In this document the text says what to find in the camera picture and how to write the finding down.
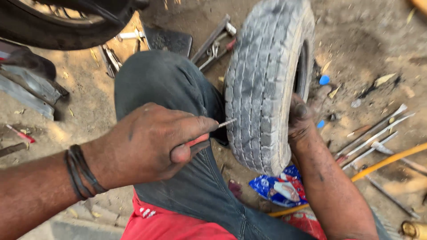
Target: motorcycle tire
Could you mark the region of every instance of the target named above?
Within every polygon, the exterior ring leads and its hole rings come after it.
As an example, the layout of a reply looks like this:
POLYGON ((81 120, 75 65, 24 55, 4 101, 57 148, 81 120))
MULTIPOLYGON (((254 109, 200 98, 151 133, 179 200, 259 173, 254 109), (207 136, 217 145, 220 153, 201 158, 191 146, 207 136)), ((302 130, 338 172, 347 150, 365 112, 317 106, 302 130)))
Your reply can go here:
POLYGON ((314 61, 314 15, 309 0, 263 0, 237 37, 225 75, 227 137, 235 158, 278 176, 289 164, 292 92, 308 98, 314 61))
MULTIPOLYGON (((33 47, 52 50, 81 50, 112 39, 124 26, 106 20, 91 24, 63 23, 48 19, 18 0, 0 1, 0 37, 33 47)), ((129 22, 134 11, 128 11, 129 22)))

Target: leather bracelet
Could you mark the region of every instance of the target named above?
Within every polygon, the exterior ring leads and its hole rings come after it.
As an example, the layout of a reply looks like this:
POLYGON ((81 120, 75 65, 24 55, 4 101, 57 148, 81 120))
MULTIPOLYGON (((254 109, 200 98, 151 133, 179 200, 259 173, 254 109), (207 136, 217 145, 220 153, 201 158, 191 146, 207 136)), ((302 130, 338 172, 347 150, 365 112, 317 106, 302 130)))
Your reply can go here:
POLYGON ((77 170, 77 167, 76 167, 76 165, 78 165, 78 164, 74 161, 74 159, 72 157, 71 157, 71 160, 68 161, 68 163, 70 164, 71 173, 72 173, 72 175, 74 177, 74 181, 75 181, 75 183, 77 185, 77 188, 83 192, 84 196, 87 196, 88 198, 89 197, 94 197, 94 195, 83 184, 83 182, 82 182, 82 180, 80 178, 79 171, 77 170))
POLYGON ((64 163, 67 166, 68 175, 70 175, 70 182, 71 182, 71 186, 73 187, 74 193, 76 194, 79 200, 83 200, 83 201, 86 200, 87 198, 83 197, 83 195, 80 193, 79 189, 77 188, 76 181, 74 180, 74 176, 71 172, 71 167, 70 167, 70 164, 68 163, 68 151, 65 151, 64 163))
POLYGON ((108 191, 104 187, 102 187, 91 170, 89 169, 88 164, 86 163, 86 160, 83 156, 82 149, 79 145, 72 145, 70 149, 68 150, 70 157, 74 160, 75 163, 77 163, 77 166, 79 167, 80 172, 85 177, 85 179, 89 182, 89 184, 95 189, 96 193, 104 193, 108 191))

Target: dark jeans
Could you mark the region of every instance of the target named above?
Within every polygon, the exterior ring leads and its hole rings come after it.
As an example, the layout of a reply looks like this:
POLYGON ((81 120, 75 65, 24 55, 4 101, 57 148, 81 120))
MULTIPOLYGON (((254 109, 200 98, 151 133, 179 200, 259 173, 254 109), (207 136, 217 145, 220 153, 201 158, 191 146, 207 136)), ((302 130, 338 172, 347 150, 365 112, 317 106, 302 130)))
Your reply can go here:
MULTIPOLYGON (((139 106, 155 102, 169 109, 225 120, 221 94, 188 59, 151 50, 131 56, 115 79, 119 121, 139 106)), ((226 142, 225 129, 212 137, 226 142)), ((237 239, 312 239, 299 229, 240 203, 227 188, 211 147, 202 150, 166 181, 135 185, 143 202, 207 222, 215 222, 237 239)))

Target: right hand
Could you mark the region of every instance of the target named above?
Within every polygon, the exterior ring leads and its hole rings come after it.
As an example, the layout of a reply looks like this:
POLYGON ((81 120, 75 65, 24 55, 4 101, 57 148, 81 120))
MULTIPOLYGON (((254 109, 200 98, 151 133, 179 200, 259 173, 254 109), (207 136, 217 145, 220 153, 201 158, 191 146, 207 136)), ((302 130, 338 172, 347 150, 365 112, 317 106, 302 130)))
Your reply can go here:
POLYGON ((293 93, 289 112, 289 142, 306 137, 313 128, 315 129, 312 110, 300 96, 293 93))
POLYGON ((86 152, 98 152, 91 165, 96 169, 102 166, 102 171, 94 175, 105 188, 159 181, 174 176, 197 152, 208 147, 208 133, 217 128, 214 119, 147 103, 105 136, 90 142, 91 148, 86 147, 83 153, 86 157, 86 152), (185 144, 195 139, 194 146, 185 144))

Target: red shirt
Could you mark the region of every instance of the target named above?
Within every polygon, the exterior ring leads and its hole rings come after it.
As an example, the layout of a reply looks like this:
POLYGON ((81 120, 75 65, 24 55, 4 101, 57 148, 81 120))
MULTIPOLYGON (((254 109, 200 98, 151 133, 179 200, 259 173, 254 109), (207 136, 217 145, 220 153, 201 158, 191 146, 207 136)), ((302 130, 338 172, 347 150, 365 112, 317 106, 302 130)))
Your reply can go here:
POLYGON ((140 201, 133 197, 134 211, 122 240, 181 240, 236 238, 216 223, 205 222, 140 201))

